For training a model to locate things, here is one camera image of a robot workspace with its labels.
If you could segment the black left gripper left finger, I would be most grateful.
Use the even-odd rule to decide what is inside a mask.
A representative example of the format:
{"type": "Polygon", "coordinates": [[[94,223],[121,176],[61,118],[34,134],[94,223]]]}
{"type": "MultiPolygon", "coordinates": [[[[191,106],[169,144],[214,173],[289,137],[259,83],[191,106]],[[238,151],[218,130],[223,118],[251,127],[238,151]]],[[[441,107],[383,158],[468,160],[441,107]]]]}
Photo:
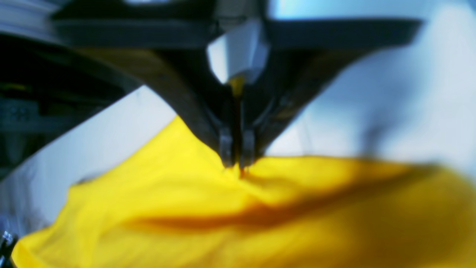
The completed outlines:
{"type": "Polygon", "coordinates": [[[236,163],[233,100],[209,69],[213,19],[53,19],[61,40],[155,91],[224,167],[236,163]]]}

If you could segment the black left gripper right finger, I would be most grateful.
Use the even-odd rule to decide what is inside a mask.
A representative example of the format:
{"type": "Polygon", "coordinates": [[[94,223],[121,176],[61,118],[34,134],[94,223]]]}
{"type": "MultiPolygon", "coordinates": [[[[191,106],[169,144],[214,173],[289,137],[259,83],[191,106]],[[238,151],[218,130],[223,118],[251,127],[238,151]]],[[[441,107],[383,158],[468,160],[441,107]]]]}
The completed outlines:
{"type": "Polygon", "coordinates": [[[264,20],[270,51],[240,105],[240,167],[264,155],[296,116],[357,60],[409,44],[421,19],[264,20]]]}

